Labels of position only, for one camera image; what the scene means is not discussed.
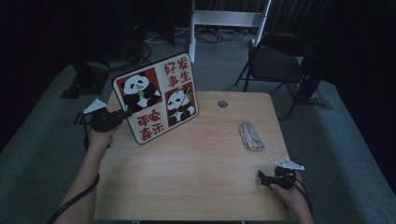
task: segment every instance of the finger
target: finger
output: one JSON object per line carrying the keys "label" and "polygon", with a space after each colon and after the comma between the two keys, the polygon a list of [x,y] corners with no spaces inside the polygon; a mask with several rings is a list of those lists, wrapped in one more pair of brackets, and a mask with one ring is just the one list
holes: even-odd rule
{"label": "finger", "polygon": [[287,191],[285,189],[282,189],[279,185],[276,184],[270,184],[271,189],[276,192],[278,195],[281,197],[284,197]]}

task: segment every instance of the wooden table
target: wooden table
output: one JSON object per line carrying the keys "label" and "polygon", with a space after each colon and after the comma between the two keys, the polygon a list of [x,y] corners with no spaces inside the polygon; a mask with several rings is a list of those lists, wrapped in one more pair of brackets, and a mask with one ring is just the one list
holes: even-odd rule
{"label": "wooden table", "polygon": [[[103,158],[95,219],[290,220],[258,170],[274,174],[288,151],[271,98],[258,92],[198,91],[198,116],[145,145],[124,122]],[[225,100],[228,106],[218,106]],[[113,93],[109,111],[120,109]],[[265,144],[250,150],[240,124],[250,121]]]}

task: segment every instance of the chinese character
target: chinese character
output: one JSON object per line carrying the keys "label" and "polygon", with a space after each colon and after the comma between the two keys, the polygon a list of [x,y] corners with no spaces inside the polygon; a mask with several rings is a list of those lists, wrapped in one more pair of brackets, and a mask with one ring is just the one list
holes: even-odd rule
{"label": "chinese character", "polygon": [[170,76],[168,78],[168,80],[169,80],[169,85],[168,86],[172,87],[172,88],[174,88],[176,86],[176,84],[178,83],[178,80],[177,80],[177,78],[175,76]]}
{"label": "chinese character", "polygon": [[152,110],[152,113],[148,115],[149,120],[157,121],[160,119],[160,113],[157,112],[155,109]]}
{"label": "chinese character", "polygon": [[152,125],[152,131],[154,133],[160,133],[163,130],[163,125],[161,123],[156,123]]}
{"label": "chinese character", "polygon": [[188,72],[182,72],[180,78],[183,79],[183,81],[181,83],[190,80],[189,73]]}
{"label": "chinese character", "polygon": [[188,68],[186,57],[182,57],[180,60],[177,61],[177,63],[178,69],[184,70],[185,68]]}
{"label": "chinese character", "polygon": [[175,73],[175,63],[168,63],[165,65],[165,67],[163,68],[165,70],[166,75],[168,76],[170,73]]}
{"label": "chinese character", "polygon": [[147,126],[149,123],[149,117],[147,115],[139,117],[137,119],[138,119],[137,123],[139,124],[139,126],[143,126],[143,125]]}
{"label": "chinese character", "polygon": [[149,128],[144,128],[142,131],[140,131],[142,133],[142,139],[143,141],[146,141],[148,139],[150,139],[152,132],[149,130]]}

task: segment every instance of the chair leg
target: chair leg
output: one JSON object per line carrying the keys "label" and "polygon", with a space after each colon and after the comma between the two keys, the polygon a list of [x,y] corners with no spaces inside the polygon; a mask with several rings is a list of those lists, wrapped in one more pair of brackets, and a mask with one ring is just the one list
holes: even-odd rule
{"label": "chair leg", "polygon": [[294,96],[293,103],[292,103],[292,105],[291,105],[291,107],[289,109],[289,113],[285,117],[277,118],[278,120],[285,120],[285,119],[288,119],[290,117],[291,112],[293,112],[293,109],[296,106],[297,101],[299,100],[299,98],[301,97],[301,95],[303,93],[303,87],[304,87],[304,84],[305,84],[306,80],[307,80],[307,76],[304,76],[303,80],[300,83],[300,88],[297,90],[297,93]]}
{"label": "chair leg", "polygon": [[245,74],[245,72],[248,69],[248,62],[245,64],[244,69],[242,70],[241,74],[239,74],[238,79],[236,80],[236,82],[233,84],[234,86],[238,85],[239,80],[241,80],[242,76]]}
{"label": "chair leg", "polygon": [[244,91],[248,90],[248,81],[250,80],[250,71],[247,70],[247,78],[245,79]]}
{"label": "chair leg", "polygon": [[270,95],[274,95],[283,85],[285,85],[286,82],[282,82],[280,83],[280,85],[278,85],[273,91],[271,91]]}

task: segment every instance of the hand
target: hand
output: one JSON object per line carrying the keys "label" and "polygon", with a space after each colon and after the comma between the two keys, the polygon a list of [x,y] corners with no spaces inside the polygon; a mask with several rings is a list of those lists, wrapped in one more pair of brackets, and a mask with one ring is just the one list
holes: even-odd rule
{"label": "hand", "polygon": [[106,155],[106,149],[113,142],[113,133],[116,132],[120,126],[112,129],[106,133],[99,133],[95,130],[90,130],[88,153],[97,154],[102,159]]}
{"label": "hand", "polygon": [[[296,178],[303,183],[303,177],[300,172],[295,172]],[[297,180],[295,181],[295,184],[304,191],[301,183]],[[270,187],[283,199],[289,210],[296,216],[298,223],[314,223],[305,197],[295,186],[289,190],[282,189],[276,184],[271,184]]]}

